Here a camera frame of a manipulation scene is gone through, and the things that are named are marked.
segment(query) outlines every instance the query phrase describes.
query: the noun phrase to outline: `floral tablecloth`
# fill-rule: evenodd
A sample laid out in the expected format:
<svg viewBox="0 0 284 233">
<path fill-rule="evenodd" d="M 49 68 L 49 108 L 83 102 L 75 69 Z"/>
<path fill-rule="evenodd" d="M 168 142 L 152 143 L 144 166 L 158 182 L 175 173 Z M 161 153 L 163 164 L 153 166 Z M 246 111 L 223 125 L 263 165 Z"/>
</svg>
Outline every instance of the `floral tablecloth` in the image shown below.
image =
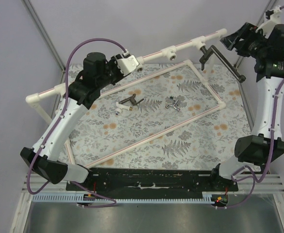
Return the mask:
<svg viewBox="0 0 284 233">
<path fill-rule="evenodd" d="M 116 86 L 107 86 L 103 92 L 169 66 L 172 64 L 145 65 L 143 72 L 133 73 Z M 74 80 L 80 70 L 82 65 L 72 65 L 69 79 Z M 250 134 L 240 91 L 236 80 L 221 65 L 214 66 L 209 82 L 227 104 L 226 108 L 98 166 L 212 169 L 231 157 L 236 140 Z M 117 116 L 115 103 L 134 93 L 136 100 L 145 100 L 134 106 L 133 111 L 124 110 Z M 180 100 L 180 112 L 165 108 L 170 96 Z M 87 165 L 216 105 L 215 99 L 188 66 L 99 99 L 70 135 L 76 163 Z M 60 160 L 68 163 L 65 150 Z"/>
</svg>

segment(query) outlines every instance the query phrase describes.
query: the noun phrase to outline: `leaf pattern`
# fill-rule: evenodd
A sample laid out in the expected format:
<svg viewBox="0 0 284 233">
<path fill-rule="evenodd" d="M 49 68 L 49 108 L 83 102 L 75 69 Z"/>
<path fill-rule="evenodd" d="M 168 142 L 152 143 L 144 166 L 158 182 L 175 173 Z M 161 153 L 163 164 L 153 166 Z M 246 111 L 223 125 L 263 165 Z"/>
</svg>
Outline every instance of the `leaf pattern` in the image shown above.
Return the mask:
<svg viewBox="0 0 284 233">
<path fill-rule="evenodd" d="M 173 64 L 145 65 L 141 73 L 134 72 L 115 86 L 107 86 L 102 92 L 170 66 Z M 70 66 L 70 81 L 75 79 L 81 69 L 80 64 Z M 237 82 L 224 66 L 215 65 L 213 69 L 209 82 L 226 103 L 225 109 L 169 132 L 99 166 L 212 169 L 232 156 L 236 140 L 249 135 L 250 130 Z M 120 116 L 116 116 L 115 103 L 132 93 L 137 94 L 137 100 L 145 100 L 134 106 L 133 111 L 124 110 Z M 180 112 L 171 108 L 165 109 L 170 96 L 180 100 Z M 216 105 L 216 100 L 189 67 L 178 68 L 164 73 L 160 78 L 150 79 L 96 100 L 70 134 L 76 163 L 87 165 Z M 68 163 L 65 150 L 61 152 L 60 160 Z"/>
</svg>

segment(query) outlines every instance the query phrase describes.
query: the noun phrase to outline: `patterned tabletop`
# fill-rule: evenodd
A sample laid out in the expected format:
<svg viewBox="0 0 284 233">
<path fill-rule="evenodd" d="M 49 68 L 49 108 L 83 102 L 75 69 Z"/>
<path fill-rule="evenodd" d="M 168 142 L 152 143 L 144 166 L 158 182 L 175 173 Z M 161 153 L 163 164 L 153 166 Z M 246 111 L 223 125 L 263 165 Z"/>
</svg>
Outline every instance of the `patterned tabletop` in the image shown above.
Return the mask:
<svg viewBox="0 0 284 233">
<path fill-rule="evenodd" d="M 170 66 L 172 64 L 145 65 L 143 72 L 133 73 L 116 86 L 109 85 L 103 91 Z M 72 65 L 69 79 L 74 80 L 80 70 L 82 65 Z M 226 108 L 98 166 L 200 170 L 212 169 L 231 157 L 236 140 L 250 134 L 238 84 L 221 65 L 214 66 L 209 82 L 226 103 Z M 123 110 L 117 116 L 115 103 L 134 93 L 136 100 L 145 100 L 134 106 L 133 111 Z M 170 96 L 180 100 L 180 112 L 165 108 Z M 216 105 L 216 100 L 188 66 L 99 99 L 70 135 L 76 163 L 85 166 Z M 68 163 L 65 150 L 60 160 Z"/>
</svg>

